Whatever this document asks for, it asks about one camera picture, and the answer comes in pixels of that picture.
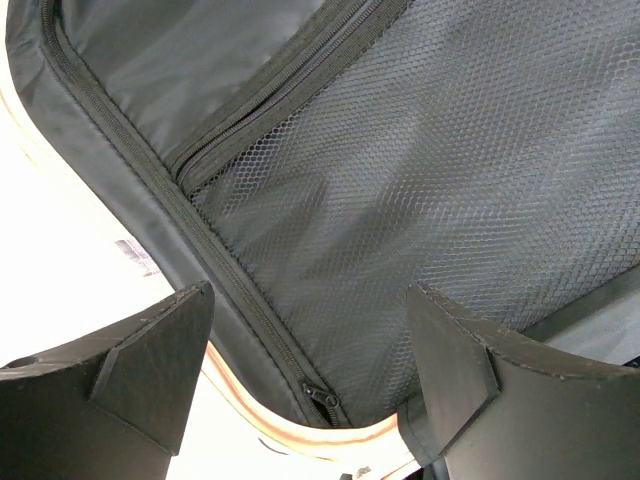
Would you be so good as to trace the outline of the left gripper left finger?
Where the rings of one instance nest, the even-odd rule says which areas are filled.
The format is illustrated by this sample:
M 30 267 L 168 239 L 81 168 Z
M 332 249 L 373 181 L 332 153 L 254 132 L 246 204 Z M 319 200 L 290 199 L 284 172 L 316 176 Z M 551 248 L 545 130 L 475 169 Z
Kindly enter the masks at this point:
M 214 303 L 203 281 L 3 366 L 2 478 L 165 478 L 184 438 Z

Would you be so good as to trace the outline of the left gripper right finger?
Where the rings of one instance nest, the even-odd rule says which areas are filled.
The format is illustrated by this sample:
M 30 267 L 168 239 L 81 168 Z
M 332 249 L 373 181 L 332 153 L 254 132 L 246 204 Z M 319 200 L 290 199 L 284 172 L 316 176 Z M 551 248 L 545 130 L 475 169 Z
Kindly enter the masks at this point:
M 421 285 L 407 316 L 427 440 L 453 479 L 635 479 L 639 372 L 563 352 Z

